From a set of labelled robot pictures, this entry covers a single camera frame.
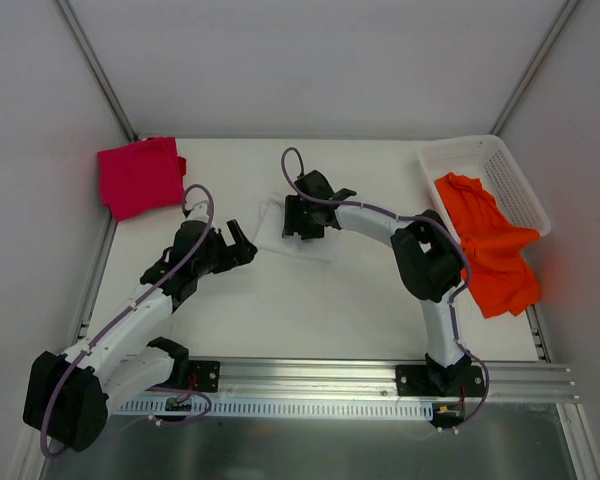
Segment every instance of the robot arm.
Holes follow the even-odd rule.
[[[449,308],[463,268],[453,245],[429,223],[391,218],[380,213],[386,210],[378,207],[361,208],[360,204],[367,202],[356,192],[349,189],[334,192],[318,171],[301,175],[294,184],[309,197],[327,202],[287,196],[283,236],[298,234],[303,240],[318,239],[324,236],[325,227],[331,227],[360,233],[393,250],[402,282],[420,300],[425,319],[430,385],[424,387],[445,395],[471,364],[456,342],[457,332]],[[423,216],[444,227],[437,213],[427,210],[420,215]]]
[[[227,246],[219,230],[210,229],[195,254],[159,288],[136,304],[164,275],[177,265],[203,234],[209,218],[207,203],[188,212],[175,235],[173,246],[140,278],[119,312],[132,311],[107,332],[95,346],[87,337],[60,355],[45,352],[34,362],[24,409],[26,424],[41,429],[51,392],[69,366],[82,359],[62,387],[53,407],[48,435],[75,451],[91,445],[121,405],[157,384],[187,388],[189,351],[171,340],[157,338],[133,359],[122,362],[146,335],[180,307],[193,293],[198,280],[250,263],[257,253],[235,220],[228,222],[234,245]]]

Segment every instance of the white basket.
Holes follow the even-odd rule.
[[[430,142],[418,150],[418,159],[433,205],[456,240],[459,240],[458,234],[434,183],[449,172],[479,178],[513,225],[533,228],[541,236],[551,230],[547,214],[500,138],[475,135]]]

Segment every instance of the cable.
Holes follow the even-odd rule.
[[[483,407],[484,403],[487,400],[487,396],[489,395],[490,377],[489,377],[489,369],[487,368],[486,363],[483,362],[478,357],[476,357],[473,353],[471,353],[471,351],[469,349],[467,349],[464,345],[462,345],[462,343],[460,341],[460,332],[458,329],[458,319],[456,317],[456,310],[455,310],[455,307],[453,306],[453,304],[455,302],[455,299],[458,297],[458,295],[460,295],[460,293],[462,293],[464,290],[469,288],[469,284],[471,283],[471,279],[473,278],[473,273],[471,271],[471,265],[469,264],[469,259],[467,258],[467,255],[464,253],[464,250],[462,250],[462,247],[455,241],[455,239],[451,236],[451,234],[447,231],[446,228],[444,228],[442,225],[440,225],[438,222],[436,222],[435,220],[433,220],[431,218],[428,218],[428,217],[425,217],[422,215],[396,215],[392,211],[387,210],[382,207],[379,207],[377,205],[373,205],[370,203],[362,203],[362,202],[358,202],[355,200],[323,200],[321,198],[316,198],[316,197],[307,195],[302,190],[300,190],[296,186],[295,183],[293,183],[293,180],[291,180],[291,177],[289,176],[289,172],[287,171],[287,165],[286,165],[287,154],[289,154],[289,152],[294,152],[297,155],[298,160],[300,162],[300,169],[301,169],[300,175],[301,176],[304,175],[304,161],[302,160],[302,157],[300,156],[300,152],[295,147],[289,147],[284,152],[282,152],[282,157],[280,158],[280,166],[282,167],[282,174],[284,175],[284,178],[287,181],[287,183],[289,184],[289,186],[300,197],[304,198],[305,200],[307,200],[309,202],[313,202],[313,203],[319,203],[322,205],[329,205],[329,206],[334,206],[334,207],[350,206],[350,207],[366,208],[367,210],[371,210],[371,211],[380,213],[391,219],[395,219],[395,220],[402,221],[402,222],[425,222],[425,223],[431,225],[432,227],[434,227],[447,240],[449,240],[449,242],[451,242],[451,245],[453,246],[456,253],[460,256],[462,263],[464,265],[464,268],[467,272],[467,276],[465,278],[464,283],[449,296],[448,303],[449,303],[449,310],[451,313],[451,327],[453,329],[453,339],[454,339],[454,342],[456,343],[456,345],[458,345],[458,348],[462,351],[462,353],[464,353],[469,358],[471,358],[471,360],[473,360],[474,362],[479,364],[480,367],[482,368],[482,370],[484,371],[484,388],[485,388],[484,395],[480,399],[480,402],[478,403],[476,408],[473,410],[473,412],[471,412],[471,414],[467,418],[465,418],[463,423],[466,423],[467,421],[471,420],[476,415],[476,413],[478,413],[478,411]]]
[[[151,388],[149,388],[149,390],[152,392],[172,392],[172,393],[180,393],[180,394],[187,393],[187,394],[193,395],[195,397],[200,397],[206,402],[206,405],[202,412],[197,413],[195,415],[187,415],[187,417],[184,420],[180,420],[177,422],[169,422],[169,421],[159,421],[160,423],[156,422],[156,424],[159,427],[178,427],[178,426],[182,426],[182,425],[188,425],[193,422],[197,422],[198,420],[201,420],[202,417],[207,415],[213,408],[213,403],[211,402],[211,399],[204,393],[198,392],[197,390],[183,390],[183,389],[179,389],[179,388],[159,387],[159,386],[151,387]]]
[[[202,417],[204,417],[205,415],[207,415],[211,409],[213,408],[213,403],[211,402],[211,399],[206,396],[204,393],[202,392],[198,392],[195,391],[191,388],[189,388],[188,390],[180,390],[177,388],[168,388],[168,387],[159,387],[159,386],[153,386],[151,388],[148,388],[147,390],[150,391],[154,391],[154,392],[174,392],[174,393],[180,393],[181,395],[188,395],[188,396],[197,396],[202,398],[205,402],[205,408],[201,413],[198,413],[196,415],[189,415],[187,416],[187,419],[192,418],[192,420],[188,421],[187,423],[193,423],[193,421],[198,421],[201,420]],[[122,427],[120,430],[116,430],[115,432],[113,432],[112,434],[108,435],[107,437],[105,437],[102,440],[99,440],[99,444],[104,444],[107,443],[111,440],[113,440],[115,437],[121,435],[123,432],[129,430],[130,428],[132,428],[134,425],[137,425],[138,423],[141,423],[143,421],[148,421],[148,422],[155,422],[156,426],[158,427],[175,427],[175,426],[180,426],[183,425],[184,420],[180,420],[180,421],[175,421],[175,422],[170,422],[170,421],[166,421],[166,420],[160,420],[160,419],[156,419],[154,415],[142,415],[139,417],[134,418],[133,420],[131,420],[129,423],[127,423],[124,427]]]
[[[200,246],[202,245],[202,242],[204,242],[204,240],[207,238],[207,235],[209,234],[209,231],[211,230],[211,225],[213,223],[213,216],[215,213],[215,205],[213,202],[213,197],[211,196],[211,192],[204,185],[200,185],[200,184],[191,185],[184,192],[184,195],[182,198],[182,204],[183,204],[183,206],[186,205],[187,195],[189,194],[189,192],[191,192],[192,190],[195,190],[195,189],[202,190],[205,193],[205,195],[207,196],[207,201],[209,202],[209,205],[207,208],[207,214],[209,216],[209,219],[207,221],[207,224],[204,227],[204,230],[202,231],[202,234],[200,235],[200,237],[198,237],[198,240],[196,241],[195,245],[193,245],[193,247],[191,247],[191,250],[189,250],[189,252],[182,258],[182,260],[180,260],[171,270],[169,270],[160,280],[158,280],[155,283],[155,285],[153,285],[151,288],[149,288],[149,290],[147,290],[145,293],[143,293],[136,299],[136,301],[135,301],[136,306],[140,305],[142,302],[144,302],[153,292],[155,292],[158,288],[160,288],[164,284],[164,282],[169,280],[178,270],[180,270],[180,268],[182,268],[191,259],[191,257],[196,253],[198,248],[200,248]],[[113,320],[111,320],[107,325],[105,325],[105,327],[102,330],[100,330],[96,334],[95,337],[93,337],[93,339],[88,343],[88,348],[89,349],[94,348],[98,344],[98,342],[100,340],[102,340],[102,338],[107,333],[109,333],[112,328],[114,328],[118,323],[120,323],[122,321],[122,319],[124,319],[131,311],[133,311],[133,307],[128,306],[124,310],[122,310],[118,315],[116,315],[113,318]],[[47,403],[47,408],[44,412],[44,416],[42,418],[42,425],[40,427],[40,450],[42,450],[43,455],[45,457],[47,457],[48,459],[57,458],[59,455],[64,453],[67,449],[66,445],[63,446],[57,452],[52,452],[49,449],[49,445],[47,444],[47,436],[49,433],[49,423],[51,421],[51,413],[53,412],[53,407],[55,406],[56,401],[58,400],[58,396],[60,395],[60,391],[62,390],[62,387],[69,379],[69,376],[73,373],[73,371],[77,368],[77,366],[80,364],[80,362],[87,355],[88,355],[88,353],[86,351],[82,351],[76,356],[76,358],[73,360],[73,362],[71,362],[69,367],[64,371],[64,373],[60,377],[60,380],[58,380],[58,383],[56,384],[55,388],[53,389],[53,392],[51,392],[51,396],[49,397],[49,402]]]
[[[192,373],[191,375],[189,375],[188,380],[189,380],[188,390],[193,391],[193,385],[197,383],[196,374]],[[191,392],[183,393],[183,394],[178,395],[178,397],[175,399],[175,403],[176,403],[176,405],[179,405],[181,403],[186,402],[190,398],[191,398]]]

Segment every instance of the white napkin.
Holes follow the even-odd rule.
[[[338,230],[325,228],[324,238],[302,240],[299,235],[282,237],[284,200],[272,198],[260,204],[260,226],[253,241],[256,247],[290,257],[333,262],[336,256]]]

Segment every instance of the orange cloth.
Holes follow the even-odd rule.
[[[540,234],[511,225],[479,179],[449,173],[436,187],[469,258],[469,290],[485,318],[518,315],[540,300],[540,285],[520,256]]]

